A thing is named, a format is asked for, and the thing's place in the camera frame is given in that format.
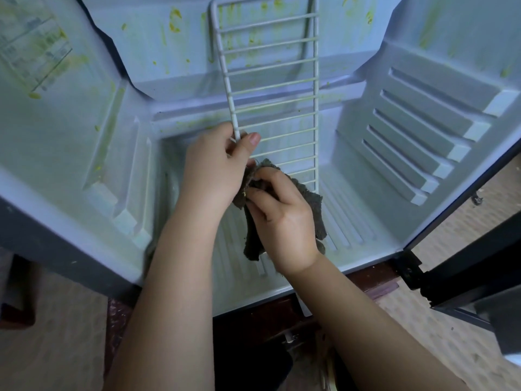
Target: dark cleaning cloth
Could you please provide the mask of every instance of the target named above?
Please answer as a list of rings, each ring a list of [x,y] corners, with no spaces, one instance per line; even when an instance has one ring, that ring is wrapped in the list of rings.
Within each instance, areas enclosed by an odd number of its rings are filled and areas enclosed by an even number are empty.
[[[255,227],[255,223],[253,222],[253,217],[246,207],[246,196],[244,195],[244,191],[248,187],[253,187],[257,189],[262,189],[268,192],[271,196],[278,200],[277,194],[273,190],[273,187],[270,183],[264,180],[253,180],[253,176],[261,167],[273,167],[277,170],[280,170],[277,166],[271,163],[268,159],[264,159],[258,166],[248,168],[244,171],[244,177],[242,179],[241,189],[233,199],[233,204],[236,207],[243,209],[246,214],[246,224],[248,227],[248,231],[246,234],[246,246],[244,247],[244,256],[246,256],[250,261],[258,261],[259,255],[264,253],[266,250],[262,245],[260,238],[257,234],[257,228]],[[311,207],[311,211],[313,212],[313,221],[315,223],[315,238],[317,243],[318,250],[322,253],[326,253],[326,248],[320,242],[327,236],[326,227],[322,221],[322,196],[317,193],[311,192],[306,188],[304,184],[298,182],[295,178],[291,178],[291,182],[295,184],[298,191],[301,193],[306,202],[308,202]]]

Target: person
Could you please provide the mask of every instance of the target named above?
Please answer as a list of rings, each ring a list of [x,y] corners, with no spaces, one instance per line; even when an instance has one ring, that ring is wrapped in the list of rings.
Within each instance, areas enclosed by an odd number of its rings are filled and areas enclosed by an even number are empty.
[[[212,250],[260,140],[234,143],[226,122],[186,154],[179,200],[166,222],[104,390],[211,390]],[[315,244],[313,216],[290,179],[261,168],[279,199],[249,188],[247,206],[278,272],[311,310],[366,390],[464,390],[465,383],[372,302]]]

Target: wire rack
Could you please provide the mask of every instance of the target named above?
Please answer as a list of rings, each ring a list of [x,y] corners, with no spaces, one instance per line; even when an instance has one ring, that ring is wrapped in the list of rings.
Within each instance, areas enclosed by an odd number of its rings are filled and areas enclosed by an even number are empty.
[[[319,91],[319,76],[318,76],[318,1],[319,0],[312,0],[311,3],[311,11],[309,13],[289,16],[289,17],[283,17],[279,19],[273,19],[273,20],[266,20],[261,22],[255,22],[250,24],[241,24],[241,25],[232,25],[228,27],[221,27],[218,19],[218,8],[221,5],[229,5],[230,1],[226,1],[225,3],[218,4],[215,0],[212,1],[210,5],[210,11],[211,11],[211,19],[212,19],[212,26],[214,31],[214,37],[216,39],[217,43],[217,50],[219,55],[219,62],[221,66],[221,71],[223,73],[224,78],[224,84],[225,84],[225,91],[226,96],[228,100],[228,106],[230,108],[230,114],[231,114],[231,121],[233,124],[233,131],[234,136],[236,140],[240,139],[240,131],[241,130],[248,130],[252,128],[258,128],[263,125],[270,124],[272,127],[275,127],[275,129],[271,129],[271,131],[275,131],[276,133],[274,135],[270,135],[269,137],[263,136],[261,139],[261,142],[266,141],[273,141],[273,140],[279,140],[280,145],[275,145],[275,149],[266,150],[261,153],[256,153],[252,155],[252,158],[259,158],[264,157],[267,155],[272,154],[280,154],[284,151],[293,151],[306,147],[306,146],[313,146],[313,155],[312,156],[303,156],[303,157],[297,157],[294,159],[286,160],[284,162],[276,163],[278,167],[289,165],[289,164],[296,164],[303,162],[307,162],[306,164],[310,164],[312,161],[313,166],[304,168],[303,170],[297,170],[295,172],[290,172],[290,176],[296,176],[304,173],[310,173],[313,172],[312,179],[302,181],[303,184],[314,184],[314,191],[318,193],[318,91]],[[297,21],[297,20],[305,20],[308,19],[312,24],[309,25],[309,27],[312,26],[312,30],[308,30],[308,34],[305,38],[300,39],[291,39],[291,40],[284,40],[284,41],[278,41],[278,42],[272,42],[269,44],[264,45],[256,45],[256,46],[248,46],[248,47],[239,47],[235,49],[225,49],[223,45],[223,35],[230,32],[237,32],[237,31],[244,31],[249,30],[252,28],[261,28],[268,25],[277,25],[285,22],[291,22],[291,21]],[[298,60],[292,60],[287,62],[277,62],[275,64],[268,64],[268,65],[260,65],[257,67],[251,67],[251,68],[241,68],[241,69],[229,69],[227,65],[227,55],[230,55],[232,53],[240,53],[240,52],[249,52],[249,51],[267,51],[269,48],[273,47],[281,47],[281,46],[291,46],[291,45],[305,45],[306,43],[313,43],[313,57],[304,57]],[[298,80],[291,80],[291,81],[285,81],[281,83],[276,83],[272,85],[265,85],[265,86],[253,86],[248,87],[246,89],[233,91],[231,87],[230,77],[238,76],[241,74],[251,74],[256,73],[259,71],[265,71],[267,73],[270,72],[271,69],[277,69],[285,66],[291,66],[291,65],[301,65],[304,63],[313,63],[313,77],[312,78],[304,78],[304,79],[298,79]],[[262,91],[273,91],[277,89],[283,89],[284,87],[288,87],[289,85],[298,85],[298,84],[305,84],[305,83],[312,83],[313,85],[313,94],[312,95],[306,95],[306,96],[299,96],[297,98],[292,99],[277,99],[275,101],[268,101],[268,102],[262,102],[260,104],[253,104],[253,105],[244,105],[244,106],[236,106],[236,100],[234,99],[234,96],[237,97],[239,95],[255,95],[256,93],[260,93]],[[244,125],[240,125],[238,122],[238,114],[245,113],[245,112],[251,112],[251,111],[268,111],[272,107],[280,107],[285,105],[290,105],[293,103],[298,102],[304,102],[304,101],[313,101],[313,108],[312,112],[304,112],[300,113],[298,115],[290,115],[290,116],[283,116],[278,117],[275,119],[266,119],[262,121],[256,121],[255,123],[248,123]],[[312,128],[304,128],[300,129],[298,131],[291,131],[287,133],[282,133],[279,131],[280,134],[277,134],[277,124],[282,124],[283,122],[286,122],[288,120],[293,120],[297,118],[306,118],[306,117],[312,117],[313,118],[313,127]],[[301,143],[297,145],[287,145],[284,143],[288,143],[289,141],[282,140],[284,137],[289,136],[295,136],[298,134],[303,134],[306,132],[313,132],[313,140],[306,143]]]

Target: patterned floor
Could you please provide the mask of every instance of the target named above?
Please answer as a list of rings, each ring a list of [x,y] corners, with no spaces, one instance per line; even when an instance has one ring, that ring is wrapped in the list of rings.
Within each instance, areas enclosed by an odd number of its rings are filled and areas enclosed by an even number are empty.
[[[521,159],[488,182],[481,206],[467,202],[415,249],[424,270],[521,210]],[[34,327],[0,331],[0,388],[5,391],[99,391],[107,300],[79,284],[43,272]],[[494,335],[429,309],[402,282],[379,304],[472,390],[521,390],[521,368],[505,361]],[[320,389],[316,360],[296,352],[281,390]]]

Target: person's left arm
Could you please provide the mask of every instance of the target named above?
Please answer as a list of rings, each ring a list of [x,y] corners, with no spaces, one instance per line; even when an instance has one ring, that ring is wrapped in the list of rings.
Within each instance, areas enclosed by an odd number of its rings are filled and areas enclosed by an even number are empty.
[[[229,122],[200,136],[186,155],[176,208],[104,390],[214,388],[212,250],[260,136],[237,144]]]

